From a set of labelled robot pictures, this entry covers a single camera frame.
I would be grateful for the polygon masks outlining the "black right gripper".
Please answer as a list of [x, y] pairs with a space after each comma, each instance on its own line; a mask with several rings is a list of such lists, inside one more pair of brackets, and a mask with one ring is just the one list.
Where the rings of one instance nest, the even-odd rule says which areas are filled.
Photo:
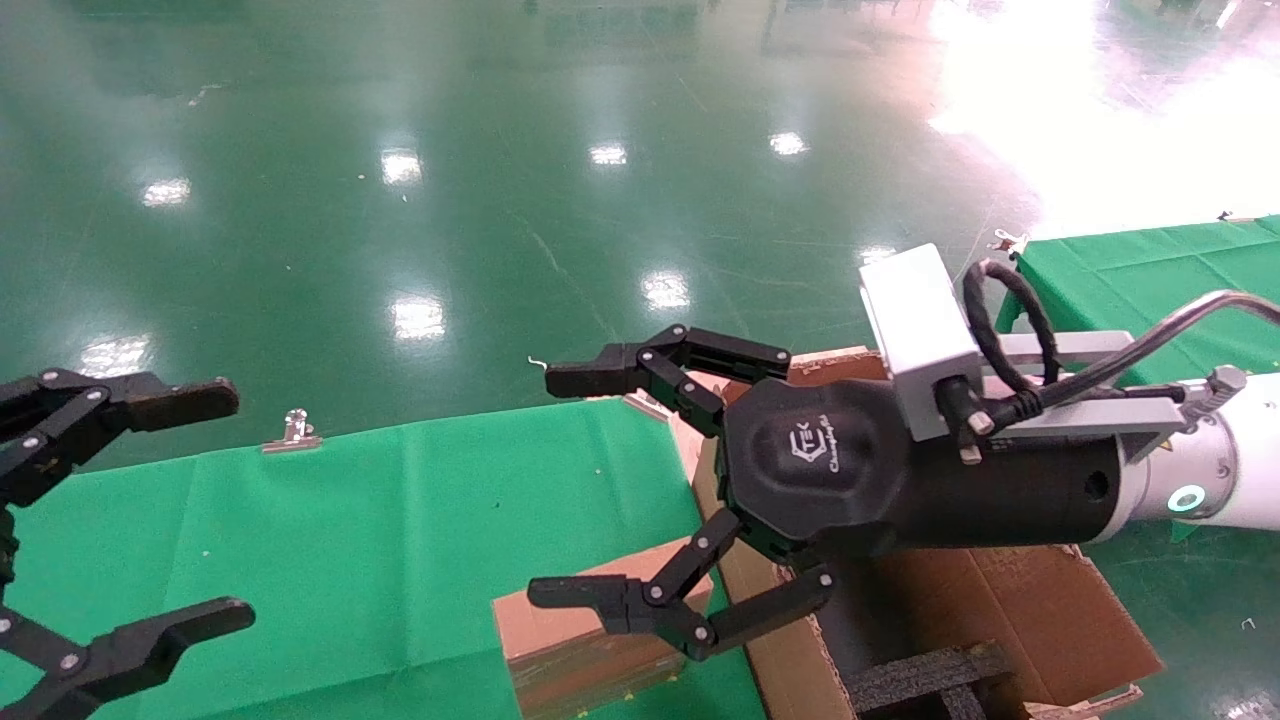
[[[605, 345], [585, 363], [548, 365], [545, 388], [556, 398], [641, 391], [701, 436], [719, 436], [728, 509], [649, 580], [539, 577], [527, 584], [530, 603], [589, 609], [609, 635], [654, 635], [700, 662], [814, 614], [835, 588], [828, 569], [814, 566], [712, 615], [694, 610], [687, 596], [741, 536], [776, 562], [810, 562], [1084, 544], [1116, 512], [1114, 439], [983, 448], [968, 465], [951, 439], [911, 437], [887, 380], [795, 386], [783, 380], [790, 363], [785, 348], [675, 324], [639, 343]], [[691, 372], [753, 387], [724, 410]]]

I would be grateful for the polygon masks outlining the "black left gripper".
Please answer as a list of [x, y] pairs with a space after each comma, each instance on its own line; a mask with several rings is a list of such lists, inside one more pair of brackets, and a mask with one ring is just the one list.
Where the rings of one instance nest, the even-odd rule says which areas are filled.
[[[1, 387], [0, 588], [15, 579], [19, 541], [6, 505], [28, 507], [127, 432], [156, 432], [238, 413], [225, 378], [172, 386], [150, 372], [93, 378], [49, 368]], [[42, 676], [4, 719], [88, 719], [104, 705], [170, 680], [195, 644], [253, 625], [253, 607], [220, 597], [141, 619], [88, 644], [3, 607], [1, 647]]]

